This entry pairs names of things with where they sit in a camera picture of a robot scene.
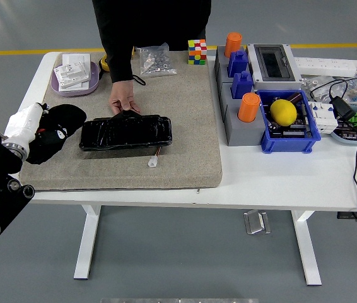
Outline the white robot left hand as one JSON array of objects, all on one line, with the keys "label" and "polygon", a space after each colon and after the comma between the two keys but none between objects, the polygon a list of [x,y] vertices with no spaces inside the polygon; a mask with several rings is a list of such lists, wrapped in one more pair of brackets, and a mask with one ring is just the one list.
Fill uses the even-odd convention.
[{"label": "white robot left hand", "polygon": [[34,103],[29,107],[13,114],[8,121],[4,135],[7,137],[4,144],[16,144],[24,149],[29,149],[30,143],[35,139],[35,133],[40,124],[43,111],[47,106]]}]

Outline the person's right hand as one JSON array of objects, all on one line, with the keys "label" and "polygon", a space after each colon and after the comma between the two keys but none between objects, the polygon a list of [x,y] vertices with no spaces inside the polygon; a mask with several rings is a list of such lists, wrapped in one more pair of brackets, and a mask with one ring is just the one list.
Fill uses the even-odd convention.
[{"label": "person's right hand", "polygon": [[112,83],[108,104],[115,115],[124,110],[133,110],[139,114],[140,108],[134,99],[133,81],[127,80]]}]

